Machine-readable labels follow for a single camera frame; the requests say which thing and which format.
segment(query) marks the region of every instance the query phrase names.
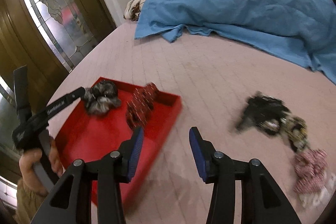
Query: door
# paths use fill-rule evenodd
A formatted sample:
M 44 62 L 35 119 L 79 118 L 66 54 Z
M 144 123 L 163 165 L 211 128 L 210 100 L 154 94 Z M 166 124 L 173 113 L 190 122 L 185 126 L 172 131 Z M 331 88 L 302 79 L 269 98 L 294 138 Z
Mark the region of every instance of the door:
M 20 154 L 11 141 L 18 125 L 13 70 L 28 66 L 36 113 L 115 28 L 103 0 L 0 0 L 0 176 L 14 183 L 20 177 Z

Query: red patterned scrunchie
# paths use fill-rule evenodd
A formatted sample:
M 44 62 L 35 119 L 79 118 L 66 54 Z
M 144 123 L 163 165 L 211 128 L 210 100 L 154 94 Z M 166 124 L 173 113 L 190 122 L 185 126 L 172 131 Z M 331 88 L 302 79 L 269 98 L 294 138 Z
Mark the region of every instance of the red patterned scrunchie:
M 142 89 L 135 89 L 132 100 L 127 102 L 126 121 L 130 129 L 137 126 L 145 128 L 151 111 L 154 109 L 154 100 L 158 89 L 153 83 L 147 84 Z
M 294 169 L 298 175 L 294 192 L 311 194 L 321 190 L 326 183 L 327 154 L 324 150 L 307 150 L 295 156 Z

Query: pink scrunchie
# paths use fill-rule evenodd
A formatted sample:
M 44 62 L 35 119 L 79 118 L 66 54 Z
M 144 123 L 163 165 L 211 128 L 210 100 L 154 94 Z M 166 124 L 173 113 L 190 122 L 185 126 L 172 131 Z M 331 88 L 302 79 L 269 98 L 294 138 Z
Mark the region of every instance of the pink scrunchie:
M 294 169 L 298 175 L 294 192 L 298 194 L 316 193 L 326 183 L 325 169 L 327 154 L 324 150 L 307 150 L 295 156 Z

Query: blue gripper pad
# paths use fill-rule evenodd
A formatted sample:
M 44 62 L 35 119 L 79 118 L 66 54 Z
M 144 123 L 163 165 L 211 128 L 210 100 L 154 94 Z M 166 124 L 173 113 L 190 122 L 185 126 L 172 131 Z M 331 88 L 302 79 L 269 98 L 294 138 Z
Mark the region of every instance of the blue gripper pad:
M 205 160 L 205 157 L 202 153 L 201 145 L 202 145 L 203 139 L 197 129 L 197 127 L 192 127 L 189 130 L 189 143 L 191 150 L 194 155 L 194 160 L 196 163 L 198 175 L 200 178 L 203 179 L 204 182 L 208 179 L 208 172 L 209 171 L 209 166 L 207 168 L 207 163 Z
M 142 143 L 143 143 L 143 129 L 139 129 L 139 133 L 136 137 L 134 147 L 130 156 L 130 159 L 128 160 L 128 171 L 127 171 L 127 178 L 129 181 L 132 180 L 132 178 L 135 175 L 135 172 L 137 170 L 140 153 L 142 149 Z

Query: pink mattress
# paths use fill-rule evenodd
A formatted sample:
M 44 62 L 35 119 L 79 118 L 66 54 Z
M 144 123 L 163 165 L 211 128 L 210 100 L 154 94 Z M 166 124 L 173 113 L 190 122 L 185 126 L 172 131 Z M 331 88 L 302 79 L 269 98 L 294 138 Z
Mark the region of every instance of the pink mattress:
M 260 159 L 301 222 L 314 223 L 325 205 L 311 210 L 301 207 L 292 191 L 294 153 L 288 142 L 255 129 L 238 135 L 232 126 L 245 99 L 257 90 L 277 97 L 306 120 L 312 148 L 325 149 L 329 167 L 336 172 L 336 86 L 321 73 L 217 35 L 184 33 L 173 44 L 160 36 L 135 41 L 135 27 L 136 23 L 124 23 L 105 38 L 51 99 L 79 86 L 91 86 L 100 76 L 136 85 L 154 82 L 160 90 L 182 97 L 182 112 L 133 206 L 126 212 L 127 223 L 205 224 L 212 185 L 205 185 L 198 176 L 188 140 L 192 126 L 197 126 L 204 139 L 233 159 Z M 50 121 L 52 136 L 57 135 L 74 107 L 75 104 Z M 238 182 L 237 185 L 235 223 L 240 223 Z

